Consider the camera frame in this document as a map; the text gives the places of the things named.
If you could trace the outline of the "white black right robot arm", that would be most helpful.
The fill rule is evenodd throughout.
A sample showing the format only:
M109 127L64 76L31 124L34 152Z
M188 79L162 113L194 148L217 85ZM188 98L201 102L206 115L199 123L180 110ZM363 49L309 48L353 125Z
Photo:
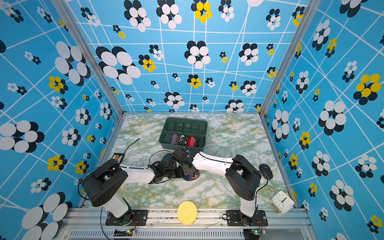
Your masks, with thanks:
M185 175L207 171L224 176L241 198L240 212L248 218L255 215L262 174L245 157L221 158L184 148L175 150L173 158L181 165Z

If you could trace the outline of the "aluminium corner post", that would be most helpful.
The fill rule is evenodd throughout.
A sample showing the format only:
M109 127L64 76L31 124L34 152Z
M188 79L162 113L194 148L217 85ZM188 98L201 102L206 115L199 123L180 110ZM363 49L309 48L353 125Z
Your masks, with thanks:
M52 1L53 5L57 9L60 16L64 19L65 24L69 28L73 39L75 40L77 46L82 51L86 61L89 63L90 69L95 74L96 80L99 82L102 90L105 92L106 96L110 100L112 106L115 108L119 118L124 116L124 111L119 104L117 98L111 91L111 86L109 85L104 73L100 69L93 52L91 51L89 45L86 42L84 34L81 33L79 26L76 24L73 14L70 13L70 8L65 1Z
M305 13L301 20L301 23L299 24L299 26L297 27L297 30L295 31L295 34L293 35L293 38L278 68L277 76L272 81L272 84L263 102L262 109L260 111L260 117L262 119L265 112L268 110L269 105L271 104L274 98L275 91L279 86L279 84L281 83L282 79L284 78L284 74L286 73L294 57L294 52L296 51L297 47L301 43L301 40L303 39L320 3L321 3L321 0L313 0L313 1L309 1L308 5L306 6Z

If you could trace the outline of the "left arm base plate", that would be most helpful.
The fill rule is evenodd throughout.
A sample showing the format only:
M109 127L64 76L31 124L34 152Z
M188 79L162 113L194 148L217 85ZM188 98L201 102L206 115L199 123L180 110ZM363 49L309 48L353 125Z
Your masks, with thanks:
M128 210L120 218L108 212L106 226L145 226L148 219L148 210Z

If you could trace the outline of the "purple rolled sock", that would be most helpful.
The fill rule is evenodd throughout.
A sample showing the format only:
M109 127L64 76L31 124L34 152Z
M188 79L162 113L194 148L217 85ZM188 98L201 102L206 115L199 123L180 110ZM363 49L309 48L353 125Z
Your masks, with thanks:
M179 135L178 134L172 134L171 139L170 139L170 144L171 145L177 145L179 141Z

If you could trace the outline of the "white square clock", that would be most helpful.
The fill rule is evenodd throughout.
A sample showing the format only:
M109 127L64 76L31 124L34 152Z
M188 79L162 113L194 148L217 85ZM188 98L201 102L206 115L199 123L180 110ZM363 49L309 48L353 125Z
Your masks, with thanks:
M295 205L295 202L283 191L279 191L272 198L273 207L281 214L286 214Z

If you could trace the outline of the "aluminium corner post left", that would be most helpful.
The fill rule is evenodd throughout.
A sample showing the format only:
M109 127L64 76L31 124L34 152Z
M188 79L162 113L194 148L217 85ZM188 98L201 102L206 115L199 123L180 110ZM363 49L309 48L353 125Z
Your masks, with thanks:
M115 108L119 118L124 116L124 111L119 104L117 98L111 91L111 86L109 85L104 73L100 69L93 52L91 51L89 45L86 42L84 34L81 33L79 26L76 24L73 14L70 13L70 8L65 1L52 1L53 5L57 9L60 16L64 19L65 24L69 28L73 39L75 40L77 46L82 51L86 61L89 63L90 69L95 74L96 80L99 82L102 90L105 92L106 96L110 100L112 106Z

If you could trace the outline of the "black white rolled sock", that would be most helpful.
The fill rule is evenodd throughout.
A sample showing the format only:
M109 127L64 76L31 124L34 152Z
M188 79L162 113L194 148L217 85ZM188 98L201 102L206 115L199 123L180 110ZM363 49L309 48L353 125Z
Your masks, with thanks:
M188 137L185 135L180 135L178 140L179 146L186 146L188 144Z

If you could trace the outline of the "black tray with snacks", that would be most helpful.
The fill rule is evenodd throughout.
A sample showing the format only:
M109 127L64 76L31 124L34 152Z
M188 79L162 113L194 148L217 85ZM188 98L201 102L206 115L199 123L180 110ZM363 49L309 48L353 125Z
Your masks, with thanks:
M121 164L124 159L124 156L125 154L122 154L122 153L114 153L112 156L112 159L115 159L118 163Z

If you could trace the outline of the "purple teal sock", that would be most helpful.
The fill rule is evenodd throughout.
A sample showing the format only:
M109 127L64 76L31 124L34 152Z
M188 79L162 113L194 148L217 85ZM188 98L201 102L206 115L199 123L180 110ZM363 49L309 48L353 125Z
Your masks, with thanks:
M184 176L183 176L183 179L184 179L185 181L194 181L194 180L196 180L197 178L199 178L199 176L200 176L200 172L199 172L199 171L195 171L195 172L193 172L192 174L184 175Z

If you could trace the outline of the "yellow round sponge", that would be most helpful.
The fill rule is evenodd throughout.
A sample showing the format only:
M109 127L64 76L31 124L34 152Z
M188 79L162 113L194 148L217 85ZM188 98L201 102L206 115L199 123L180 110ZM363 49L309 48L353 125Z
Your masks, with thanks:
M181 224L190 226L197 219L198 209L193 202L185 201L179 205L177 215Z

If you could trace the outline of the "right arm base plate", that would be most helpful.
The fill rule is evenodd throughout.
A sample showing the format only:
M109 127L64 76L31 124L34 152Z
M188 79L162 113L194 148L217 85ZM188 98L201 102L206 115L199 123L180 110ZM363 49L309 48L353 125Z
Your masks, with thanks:
M230 227L266 227L268 226L268 220L265 211L256 210L252 217L248 217L241 213L240 210L227 210L226 221Z

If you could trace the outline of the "green rolled sock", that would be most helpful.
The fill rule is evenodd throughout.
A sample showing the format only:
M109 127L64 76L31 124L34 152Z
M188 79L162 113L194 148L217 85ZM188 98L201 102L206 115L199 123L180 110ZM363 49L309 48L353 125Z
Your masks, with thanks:
M197 142L196 142L196 147L197 148L203 148L205 145L206 145L205 138L197 139Z

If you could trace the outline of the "green compartment tray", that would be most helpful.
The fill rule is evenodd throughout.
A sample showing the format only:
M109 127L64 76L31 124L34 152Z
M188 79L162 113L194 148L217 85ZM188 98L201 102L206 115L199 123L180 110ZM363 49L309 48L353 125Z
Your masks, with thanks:
M189 150L203 151L203 148L179 146L179 145L171 145L170 139L172 134L185 135L188 137L195 137L196 140L199 138L205 138L207 140L207 130L208 130L208 122L205 120L195 120L188 118L176 118L176 117L168 117L165 120L163 125L159 143L165 150L176 150L181 148L187 148Z

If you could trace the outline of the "aluminium corner post right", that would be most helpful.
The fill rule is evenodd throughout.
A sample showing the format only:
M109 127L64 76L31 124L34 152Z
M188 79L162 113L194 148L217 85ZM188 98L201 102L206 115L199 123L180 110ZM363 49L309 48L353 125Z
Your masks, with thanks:
M308 5L306 6L305 13L301 20L301 23L299 24L299 26L297 27L297 30L295 31L295 34L293 35L293 38L278 68L277 76L272 81L272 84L263 102L262 109L260 111L260 117L262 119L265 112L268 110L269 105L271 104L274 98L275 91L279 86L279 84L281 83L282 79L284 78L284 74L286 73L294 57L294 52L296 51L297 47L301 43L301 40L303 39L320 3L321 3L321 0L313 0L313 1L309 1Z

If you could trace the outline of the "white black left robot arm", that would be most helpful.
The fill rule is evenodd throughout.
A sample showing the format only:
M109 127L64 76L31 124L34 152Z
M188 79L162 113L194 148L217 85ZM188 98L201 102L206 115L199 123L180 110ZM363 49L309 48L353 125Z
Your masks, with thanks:
M127 225L134 219L134 213L128 202L117 195L122 185L160 184L183 176L182 167L173 159L173 155L166 154L161 161L141 168L121 165L117 160L110 159L79 182L92 206L106 209L121 225Z

